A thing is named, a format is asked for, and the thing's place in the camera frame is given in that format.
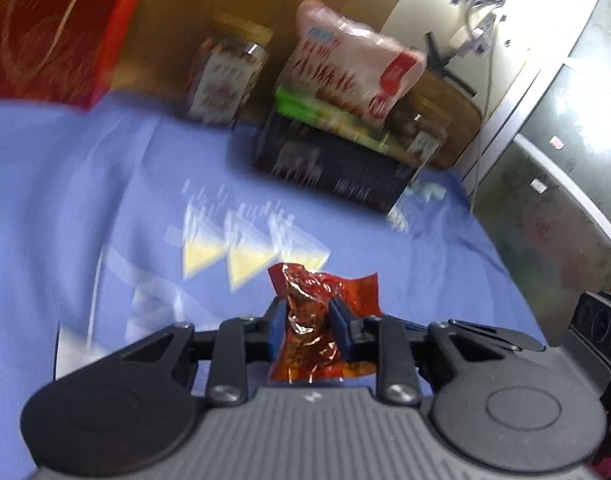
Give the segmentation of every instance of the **blue fabric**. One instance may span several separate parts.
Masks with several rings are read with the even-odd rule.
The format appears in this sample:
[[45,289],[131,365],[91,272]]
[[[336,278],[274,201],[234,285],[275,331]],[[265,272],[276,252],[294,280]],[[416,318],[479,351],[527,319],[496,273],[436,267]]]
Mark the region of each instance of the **blue fabric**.
[[58,322],[82,335],[91,327],[116,349],[179,316],[214,328],[265,311],[274,295],[266,272],[233,292],[221,258],[183,279],[188,204],[220,228],[236,212],[268,239],[270,216],[289,218],[329,248],[327,272],[378,272],[388,314],[543,340],[453,174],[426,171],[422,180],[445,195],[402,198],[407,229],[396,229],[383,215],[255,172],[251,143],[250,128],[198,127],[127,94],[87,114],[0,102],[0,480],[34,468],[19,416],[52,378]]

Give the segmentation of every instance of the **plastic bag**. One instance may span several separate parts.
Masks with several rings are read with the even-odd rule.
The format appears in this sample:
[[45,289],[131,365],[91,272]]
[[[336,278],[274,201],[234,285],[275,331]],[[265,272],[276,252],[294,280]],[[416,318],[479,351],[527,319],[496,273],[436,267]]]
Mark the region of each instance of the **plastic bag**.
[[297,26],[301,40],[278,83],[373,126],[381,126],[426,66],[423,53],[348,20],[320,0],[306,0],[298,7]]
[[383,316],[378,306],[376,274],[347,280],[324,272],[309,272],[298,264],[268,269],[278,296],[288,300],[286,338],[270,373],[277,381],[328,380],[374,374],[374,364],[346,363],[328,325],[328,301],[342,298],[360,317]]

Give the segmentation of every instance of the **black box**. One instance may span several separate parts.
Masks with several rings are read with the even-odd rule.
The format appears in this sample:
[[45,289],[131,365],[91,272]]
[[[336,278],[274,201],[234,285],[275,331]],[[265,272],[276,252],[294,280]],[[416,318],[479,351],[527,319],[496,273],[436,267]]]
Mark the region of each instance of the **black box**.
[[273,112],[258,134],[254,165],[388,212],[416,168],[357,142]]

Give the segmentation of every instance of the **white snack bag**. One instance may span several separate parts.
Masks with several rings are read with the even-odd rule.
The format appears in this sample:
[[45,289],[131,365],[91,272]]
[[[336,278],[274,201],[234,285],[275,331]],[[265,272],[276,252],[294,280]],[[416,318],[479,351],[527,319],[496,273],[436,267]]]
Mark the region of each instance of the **white snack bag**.
[[425,54],[367,25],[348,20],[320,0],[297,9],[300,41],[278,84],[326,101],[379,127],[419,80]]

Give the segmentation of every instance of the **red gift box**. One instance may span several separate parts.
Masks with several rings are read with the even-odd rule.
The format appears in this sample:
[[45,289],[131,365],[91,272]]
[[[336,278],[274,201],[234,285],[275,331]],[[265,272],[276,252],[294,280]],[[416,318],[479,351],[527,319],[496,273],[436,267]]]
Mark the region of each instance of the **red gift box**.
[[92,107],[138,0],[0,0],[0,97]]

